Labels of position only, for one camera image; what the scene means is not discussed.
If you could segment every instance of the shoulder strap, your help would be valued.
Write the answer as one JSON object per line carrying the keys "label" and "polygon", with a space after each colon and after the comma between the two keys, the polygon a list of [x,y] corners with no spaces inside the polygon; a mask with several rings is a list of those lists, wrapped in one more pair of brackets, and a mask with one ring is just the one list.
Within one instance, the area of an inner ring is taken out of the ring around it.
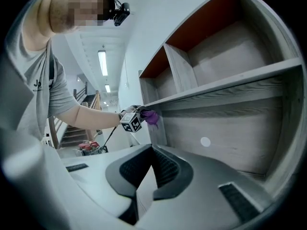
{"label": "shoulder strap", "polygon": [[51,42],[49,45],[49,89],[52,88],[54,80],[54,58],[51,49]]}

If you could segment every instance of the purple object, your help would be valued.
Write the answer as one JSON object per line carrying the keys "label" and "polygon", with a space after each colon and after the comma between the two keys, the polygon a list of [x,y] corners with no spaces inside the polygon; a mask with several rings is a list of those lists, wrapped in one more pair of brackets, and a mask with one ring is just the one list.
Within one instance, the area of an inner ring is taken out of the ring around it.
{"label": "purple object", "polygon": [[151,111],[142,111],[142,116],[145,117],[145,121],[149,124],[149,125],[155,125],[158,127],[157,123],[159,120],[159,115],[158,113],[156,113],[155,111],[151,110]]}

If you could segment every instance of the fluorescent light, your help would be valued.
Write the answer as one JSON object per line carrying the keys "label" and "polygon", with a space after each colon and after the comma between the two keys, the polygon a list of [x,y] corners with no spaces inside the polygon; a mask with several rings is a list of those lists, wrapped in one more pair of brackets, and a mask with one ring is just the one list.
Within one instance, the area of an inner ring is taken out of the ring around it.
{"label": "fluorescent light", "polygon": [[104,50],[98,51],[98,58],[99,58],[99,63],[100,63],[102,75],[107,76],[106,52]]}
{"label": "fluorescent light", "polygon": [[111,90],[110,90],[110,85],[106,84],[105,87],[106,87],[106,91],[107,91],[108,93],[110,93],[110,92],[111,92]]}

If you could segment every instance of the person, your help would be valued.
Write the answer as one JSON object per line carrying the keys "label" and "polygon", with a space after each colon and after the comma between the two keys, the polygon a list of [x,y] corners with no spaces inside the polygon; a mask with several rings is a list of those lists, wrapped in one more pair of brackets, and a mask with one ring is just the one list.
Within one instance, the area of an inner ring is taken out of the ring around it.
{"label": "person", "polygon": [[[110,128],[117,126],[126,112],[135,109],[132,106],[119,114],[78,104],[67,89],[63,66],[52,54],[51,39],[55,34],[72,33],[89,22],[110,19],[108,13],[113,2],[33,0],[20,13],[5,39],[1,60],[1,67],[13,68],[33,93],[17,130],[27,131],[41,140],[46,119],[52,115],[81,129]],[[50,83],[51,67],[54,67],[54,79]]]}

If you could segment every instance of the shelf board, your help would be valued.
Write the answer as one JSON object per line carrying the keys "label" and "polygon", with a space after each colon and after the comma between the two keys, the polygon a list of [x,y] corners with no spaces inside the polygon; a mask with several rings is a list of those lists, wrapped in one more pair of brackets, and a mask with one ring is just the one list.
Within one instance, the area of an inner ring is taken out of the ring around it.
{"label": "shelf board", "polygon": [[273,76],[276,76],[278,74],[281,74],[291,68],[300,66],[301,60],[300,58],[293,58],[285,61],[281,61],[278,63],[274,63],[265,67],[253,69],[250,71],[246,71],[241,74],[237,74],[235,76],[231,76],[228,78],[224,78],[215,82],[211,82],[208,84],[204,84],[200,87],[184,91],[182,93],[178,93],[169,97],[166,97],[164,99],[148,103],[145,106],[151,106],[156,104],[162,104],[166,102],[171,102],[175,100],[180,100],[184,98],[188,98],[194,95],[209,93],[212,91],[222,90],[229,87],[234,87],[237,85],[258,81],[261,79],[270,78]]}

